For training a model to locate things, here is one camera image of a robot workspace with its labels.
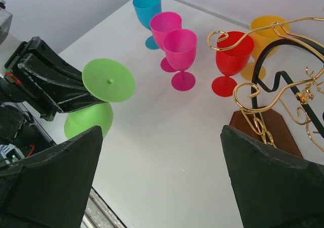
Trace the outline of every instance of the gold metal rack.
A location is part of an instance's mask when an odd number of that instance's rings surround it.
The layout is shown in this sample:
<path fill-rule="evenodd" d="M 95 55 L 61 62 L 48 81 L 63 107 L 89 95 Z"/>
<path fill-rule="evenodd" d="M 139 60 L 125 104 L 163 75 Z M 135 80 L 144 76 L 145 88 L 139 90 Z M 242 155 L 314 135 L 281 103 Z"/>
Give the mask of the gold metal rack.
<path fill-rule="evenodd" d="M 294 41 L 294 42 L 297 42 L 299 44 L 301 44 L 302 46 L 304 46 L 305 48 L 307 48 L 308 50 L 310 50 L 312 53 L 314 53 L 319 59 L 321 59 L 323 62 L 324 62 L 324 55 L 321 54 L 319 51 L 317 51 L 316 49 L 314 49 L 313 47 L 311 47 L 310 45 L 308 45 L 307 43 L 295 38 L 295 37 L 302 37 L 302 38 L 305 38 L 305 39 L 308 39 L 314 43 L 316 43 L 317 45 L 321 46 L 324 48 L 324 45 L 315 41 L 314 39 L 312 38 L 308 38 L 308 37 L 305 37 L 303 35 L 298 35 L 298 34 L 293 34 L 293 33 L 290 33 L 288 32 L 284 25 L 286 24 L 292 24 L 292 23 L 295 23 L 295 22 L 299 22 L 299 21 L 305 21 L 305 20 L 314 20 L 314 21 L 324 21 L 324 18 L 316 18 L 316 17 L 305 17 L 305 18 L 298 18 L 298 19 L 294 19 L 294 20 L 291 20 L 291 21 L 285 21 L 285 22 L 281 22 L 281 23 L 278 23 L 278 22 L 273 22 L 271 25 L 268 25 L 268 26 L 264 26 L 264 27 L 260 27 L 260 28 L 257 28 L 257 29 L 254 29 L 254 30 L 251 30 L 247 33 L 245 33 L 235 44 L 229 46 L 229 47 L 226 47 L 226 48 L 218 48 L 218 47 L 215 47 L 215 46 L 212 46 L 212 44 L 210 43 L 210 39 L 213 35 L 215 34 L 219 34 L 221 33 L 222 35 L 225 35 L 223 38 L 221 39 L 218 39 L 218 42 L 221 42 L 221 41 L 224 41 L 225 39 L 228 38 L 228 33 L 225 32 L 225 31 L 214 31 L 212 32 L 208 38 L 207 38 L 207 44 L 210 48 L 216 50 L 216 51 L 227 51 L 227 50 L 230 50 L 230 49 L 233 49 L 234 47 L 238 46 L 240 44 L 240 42 L 242 42 L 242 40 L 247 37 L 249 34 L 251 33 L 254 33 L 254 32 L 258 32 L 258 31 L 261 31 L 261 30 L 265 30 L 265 29 L 269 29 L 269 28 L 272 28 L 274 30 L 274 32 L 277 34 L 278 37 L 280 38 L 284 38 L 284 39 L 288 39 L 288 40 L 291 40 L 291 41 Z M 279 31 L 276 29 L 276 27 L 280 26 L 284 32 L 285 32 L 285 35 L 282 35 L 279 33 Z M 242 86 L 250 86 L 250 87 L 253 87 L 256 92 L 253 93 L 253 94 L 250 94 L 248 96 L 249 99 L 251 98 L 254 98 L 256 97 L 257 95 L 260 94 L 261 90 L 260 88 L 256 85 L 256 84 L 253 84 L 251 82 L 244 82 L 244 83 L 241 83 L 241 84 L 238 84 L 234 91 L 233 91 L 233 97 L 234 97 L 234 100 L 236 102 L 236 104 L 239 106 L 242 114 L 244 115 L 245 119 L 247 120 L 247 122 L 249 123 L 250 127 L 252 128 L 252 130 L 261 136 L 262 140 L 264 143 L 266 144 L 269 144 L 269 145 L 272 145 L 275 147 L 275 140 L 273 139 L 273 136 L 271 135 L 271 133 L 267 130 L 266 126 L 265 126 L 265 123 L 264 123 L 264 120 L 263 120 L 263 117 L 262 117 L 262 112 L 265 112 L 269 109 L 271 109 L 278 101 L 280 101 L 282 103 L 282 105 L 284 106 L 285 110 L 288 112 L 289 116 L 299 125 L 305 125 L 306 126 L 306 132 L 308 134 L 308 137 L 310 138 L 310 140 L 318 147 L 320 148 L 323 152 L 324 152 L 324 147 L 321 146 L 318 142 L 316 142 L 314 140 L 314 138 L 312 137 L 311 133 L 310 133 L 310 130 L 309 130 L 309 125 L 310 123 L 312 122 L 311 119 L 309 118 L 308 114 L 306 113 L 306 111 L 304 110 L 304 108 L 302 107 L 298 107 L 297 108 L 297 116 L 298 118 L 301 117 L 301 112 L 304 112 L 305 114 L 305 121 L 301 122 L 299 120 L 297 120 L 293 114 L 291 113 L 291 111 L 288 109 L 288 107 L 286 106 L 286 104 L 283 102 L 283 100 L 281 99 L 281 96 L 283 95 L 283 93 L 287 90 L 287 89 L 290 89 L 294 86 L 299 86 L 299 85 L 303 85 L 305 84 L 305 88 L 302 90 L 301 93 L 298 93 L 296 94 L 296 100 L 301 104 L 301 105 L 304 105 L 304 104 L 308 104 L 309 103 L 309 100 L 313 100 L 314 99 L 314 93 L 312 92 L 312 89 L 311 87 L 312 86 L 315 86 L 317 91 L 319 93 L 322 93 L 324 94 L 323 90 L 321 89 L 320 85 L 323 83 L 323 82 L 317 82 L 317 80 L 323 75 L 324 73 L 324 67 L 316 74 L 316 75 L 313 75 L 314 72 L 311 72 L 309 73 L 308 72 L 308 67 L 306 67 L 306 75 L 309 77 L 309 79 L 306 79 L 306 80 L 302 80 L 302 81 L 298 81 L 298 82 L 294 82 L 294 83 L 291 83 L 291 84 L 288 84 L 286 86 L 284 86 L 280 91 L 279 93 L 275 96 L 274 100 L 266 107 L 263 107 L 263 108 L 259 108 L 259 109 L 253 109 L 253 108 L 249 108 L 249 107 L 246 107 L 244 106 L 238 99 L 237 97 L 237 91 L 240 87 Z M 248 119 L 248 114 L 253 114 L 253 123 L 250 122 L 250 120 Z M 312 133 L 314 134 L 319 134 L 318 131 L 313 131 Z"/>

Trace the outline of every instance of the red goblet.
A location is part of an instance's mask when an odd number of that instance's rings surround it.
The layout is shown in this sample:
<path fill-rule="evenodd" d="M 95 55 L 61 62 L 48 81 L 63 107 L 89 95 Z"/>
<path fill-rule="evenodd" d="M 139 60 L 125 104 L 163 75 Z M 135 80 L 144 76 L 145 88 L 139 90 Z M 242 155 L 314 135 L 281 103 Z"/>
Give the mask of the red goblet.
<path fill-rule="evenodd" d="M 226 48 L 235 44 L 242 36 L 243 32 L 228 32 L 228 38 L 217 42 L 218 48 Z M 230 76 L 238 74 L 247 65 L 254 48 L 254 41 L 250 36 L 246 36 L 242 42 L 231 50 L 216 52 L 216 65 L 224 76 L 216 78 L 212 83 L 213 92 L 221 97 L 230 97 L 237 85 Z"/>

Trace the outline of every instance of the blue goblet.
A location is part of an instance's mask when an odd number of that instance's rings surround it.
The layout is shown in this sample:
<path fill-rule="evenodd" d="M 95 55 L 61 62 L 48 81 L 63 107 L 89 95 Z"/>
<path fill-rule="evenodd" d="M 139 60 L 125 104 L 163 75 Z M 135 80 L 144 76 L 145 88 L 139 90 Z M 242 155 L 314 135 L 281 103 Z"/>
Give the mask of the blue goblet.
<path fill-rule="evenodd" d="M 151 19 L 158 13 L 162 12 L 161 0 L 133 0 L 133 6 L 140 23 L 151 30 Z M 157 50 L 157 46 L 153 36 L 145 41 L 145 45 L 150 50 Z"/>

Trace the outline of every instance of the goblet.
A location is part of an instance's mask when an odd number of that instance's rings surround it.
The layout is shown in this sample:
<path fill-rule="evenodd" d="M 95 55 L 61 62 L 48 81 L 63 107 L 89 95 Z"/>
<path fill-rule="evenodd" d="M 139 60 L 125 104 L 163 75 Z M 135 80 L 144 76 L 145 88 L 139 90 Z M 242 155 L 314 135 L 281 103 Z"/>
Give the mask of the goblet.
<path fill-rule="evenodd" d="M 150 23 L 151 31 L 156 44 L 164 51 L 163 39 L 170 32 L 175 29 L 180 29 L 182 26 L 182 18 L 175 12 L 162 12 L 154 16 Z M 176 72 L 169 64 L 167 58 L 163 58 L 160 64 L 162 70 L 165 72 Z"/>
<path fill-rule="evenodd" d="M 147 29 L 150 28 L 151 19 L 162 11 L 161 0 L 133 0 L 133 6 L 140 23 Z M 153 36 L 150 36 L 145 45 L 150 50 L 157 50 L 158 46 L 154 41 Z"/>
<path fill-rule="evenodd" d="M 171 84 L 179 91 L 190 90 L 196 79 L 186 72 L 193 64 L 197 52 L 197 35 L 189 29 L 176 29 L 169 32 L 163 39 L 163 48 L 170 65 L 180 71 L 172 77 Z"/>
<path fill-rule="evenodd" d="M 250 29 L 254 30 L 260 27 L 271 25 L 273 22 L 285 22 L 285 21 L 286 21 L 285 19 L 278 16 L 262 16 L 252 21 Z M 288 31 L 290 30 L 289 24 L 284 25 L 284 27 L 286 30 Z M 275 28 L 280 32 L 280 34 L 286 34 L 285 31 L 280 26 L 277 26 Z M 260 54 L 265 49 L 265 47 L 267 47 L 273 41 L 279 39 L 278 35 L 271 28 L 251 33 L 250 37 L 253 39 L 255 45 L 254 50 L 252 51 L 252 57 L 255 59 L 255 61 L 259 58 Z M 279 47 L 275 48 L 273 51 L 271 51 L 270 54 L 268 54 L 267 57 L 273 55 L 278 49 Z M 255 66 L 255 62 L 248 63 L 246 67 L 241 71 L 241 76 L 244 79 L 251 81 L 253 71 L 254 71 L 254 66 Z M 259 78 L 263 79 L 265 75 L 266 75 L 266 70 L 262 66 L 259 74 Z"/>
<path fill-rule="evenodd" d="M 243 32 L 228 32 L 228 38 L 217 42 L 218 48 L 226 48 L 235 44 L 242 36 Z M 233 95 L 233 90 L 237 85 L 230 76 L 238 74 L 247 65 L 254 48 L 253 39 L 245 37 L 235 48 L 226 51 L 216 51 L 216 65 L 224 76 L 216 78 L 212 83 L 212 90 L 221 97 Z"/>
<path fill-rule="evenodd" d="M 98 125 L 105 137 L 113 121 L 109 102 L 119 103 L 130 98 L 135 91 L 134 78 L 124 65 L 115 60 L 95 59 L 83 69 L 82 81 L 92 95 L 106 103 L 69 113 L 64 125 L 65 136 L 70 139 Z"/>

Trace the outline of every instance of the red wire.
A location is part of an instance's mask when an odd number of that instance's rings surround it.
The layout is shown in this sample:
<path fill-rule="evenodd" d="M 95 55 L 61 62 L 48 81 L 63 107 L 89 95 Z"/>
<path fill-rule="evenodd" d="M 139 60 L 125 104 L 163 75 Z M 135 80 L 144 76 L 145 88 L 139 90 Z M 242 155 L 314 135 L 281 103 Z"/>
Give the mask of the red wire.
<path fill-rule="evenodd" d="M 28 154 L 27 157 L 31 156 L 31 154 L 32 154 L 33 151 L 35 150 L 35 145 L 30 145 L 30 147 L 31 147 L 31 151 L 29 152 L 29 154 Z"/>

